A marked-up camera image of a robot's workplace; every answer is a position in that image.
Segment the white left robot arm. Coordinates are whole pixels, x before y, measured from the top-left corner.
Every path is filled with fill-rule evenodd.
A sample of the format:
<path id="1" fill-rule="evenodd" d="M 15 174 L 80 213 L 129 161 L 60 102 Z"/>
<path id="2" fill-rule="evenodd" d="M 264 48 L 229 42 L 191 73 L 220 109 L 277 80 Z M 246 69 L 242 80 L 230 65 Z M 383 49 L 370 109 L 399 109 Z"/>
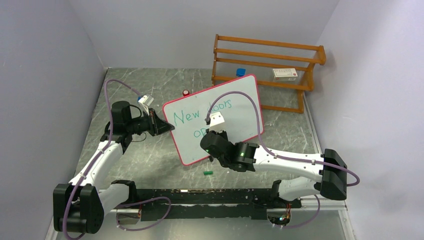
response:
<path id="1" fill-rule="evenodd" d="M 149 133 L 158 136 L 175 127 L 158 117 L 153 108 L 132 117 L 128 101 L 117 101 L 109 108 L 112 118 L 105 126 L 96 152 L 85 167 L 69 183 L 58 184 L 53 190 L 53 226 L 58 232 L 95 234 L 104 216 L 119 205 L 134 207 L 139 200 L 136 184 L 131 180 L 115 180 L 100 191 L 114 164 L 121 159 L 133 140 L 133 135 Z"/>

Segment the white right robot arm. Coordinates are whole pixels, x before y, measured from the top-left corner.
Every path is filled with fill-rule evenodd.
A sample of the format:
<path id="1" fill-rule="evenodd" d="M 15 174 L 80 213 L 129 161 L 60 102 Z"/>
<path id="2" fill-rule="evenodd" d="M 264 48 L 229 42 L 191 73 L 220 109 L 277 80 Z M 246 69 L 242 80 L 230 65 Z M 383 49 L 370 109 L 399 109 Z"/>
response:
<path id="1" fill-rule="evenodd" d="M 297 178 L 283 180 L 270 193 L 270 202 L 282 207 L 288 201 L 320 194 L 322 197 L 344 201 L 347 199 L 346 163 L 333 149 L 323 154 L 305 154 L 265 150 L 256 143 L 231 143 L 226 133 L 209 131 L 200 141 L 200 147 L 220 165 L 237 172 L 275 171 L 294 174 Z"/>

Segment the pink framed whiteboard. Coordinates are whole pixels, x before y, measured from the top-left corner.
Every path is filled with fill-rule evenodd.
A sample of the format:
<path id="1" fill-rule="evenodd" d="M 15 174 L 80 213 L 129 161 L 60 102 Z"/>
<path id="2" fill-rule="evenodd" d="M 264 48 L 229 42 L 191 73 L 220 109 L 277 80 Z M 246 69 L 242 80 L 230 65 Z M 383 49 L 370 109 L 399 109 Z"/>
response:
<path id="1" fill-rule="evenodd" d="M 200 147 L 208 129 L 208 111 L 222 113 L 232 143 L 253 139 L 264 132 L 259 89 L 253 74 L 169 101 L 162 111 L 165 120 L 175 126 L 171 136 L 184 166 L 208 158 Z"/>

